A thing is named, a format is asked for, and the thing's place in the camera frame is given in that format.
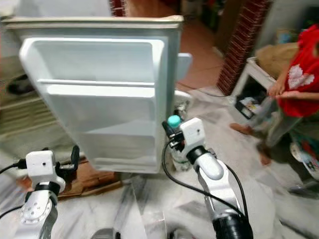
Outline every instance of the plastic bottle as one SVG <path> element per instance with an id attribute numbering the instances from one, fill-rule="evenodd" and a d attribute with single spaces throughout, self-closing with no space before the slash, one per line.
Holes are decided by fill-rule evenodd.
<path id="1" fill-rule="evenodd" d="M 179 125 L 181 124 L 181 119 L 179 116 L 173 115 L 168 118 L 167 123 L 174 131 L 178 131 Z M 173 164 L 176 168 L 176 171 L 187 171 L 191 168 L 191 164 L 187 158 L 181 158 L 178 154 L 178 151 L 175 149 L 170 149 L 170 153 L 173 157 Z"/>

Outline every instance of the person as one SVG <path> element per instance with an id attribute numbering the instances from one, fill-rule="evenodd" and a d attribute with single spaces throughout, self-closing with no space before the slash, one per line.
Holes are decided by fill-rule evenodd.
<path id="1" fill-rule="evenodd" d="M 230 125 L 242 134 L 254 135 L 256 128 L 269 118 L 272 112 L 278 112 L 267 130 L 266 137 L 257 145 L 263 165 L 271 163 L 270 149 L 284 134 L 305 119 L 318 119 L 319 23 L 300 34 L 298 46 L 299 50 L 290 65 L 282 70 L 276 83 L 268 90 L 268 96 L 262 102 L 259 112 L 247 125 Z"/>

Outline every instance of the hand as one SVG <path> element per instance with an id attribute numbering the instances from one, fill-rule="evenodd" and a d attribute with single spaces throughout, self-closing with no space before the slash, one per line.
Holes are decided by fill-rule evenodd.
<path id="1" fill-rule="evenodd" d="M 268 91 L 269 96 L 275 97 L 281 95 L 285 90 L 285 85 L 279 82 L 276 82 Z"/>
<path id="2" fill-rule="evenodd" d="M 286 92 L 283 92 L 281 95 L 276 96 L 276 98 L 297 100 L 299 99 L 300 94 L 301 93 L 299 91 L 286 91 Z"/>

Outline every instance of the teal bottle cap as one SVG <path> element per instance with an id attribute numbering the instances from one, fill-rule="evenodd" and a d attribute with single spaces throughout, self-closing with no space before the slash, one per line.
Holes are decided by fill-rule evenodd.
<path id="1" fill-rule="evenodd" d="M 173 115 L 168 118 L 167 123 L 170 127 L 177 128 L 181 123 L 181 119 L 179 116 Z"/>

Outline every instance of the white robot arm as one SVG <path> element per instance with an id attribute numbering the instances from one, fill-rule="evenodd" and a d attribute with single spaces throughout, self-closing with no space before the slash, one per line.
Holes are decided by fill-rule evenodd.
<path id="1" fill-rule="evenodd" d="M 71 165 L 55 163 L 54 154 L 49 150 L 31 152 L 25 159 L 34 191 L 21 208 L 14 239 L 50 239 L 58 216 L 57 196 L 65 189 L 65 181 L 60 176 L 77 170 L 79 147 L 73 147 Z"/>
<path id="2" fill-rule="evenodd" d="M 193 118 L 173 130 L 167 122 L 162 123 L 168 145 L 177 151 L 180 157 L 187 158 L 197 172 L 198 180 L 204 191 L 205 203 L 211 217 L 217 239 L 252 239 L 253 233 L 247 215 L 241 212 L 240 205 L 232 190 L 228 176 L 228 167 L 216 158 L 215 153 L 205 149 L 205 132 L 203 123 Z M 165 166 L 165 150 L 162 165 L 165 173 L 174 182 L 193 189 L 174 179 Z"/>

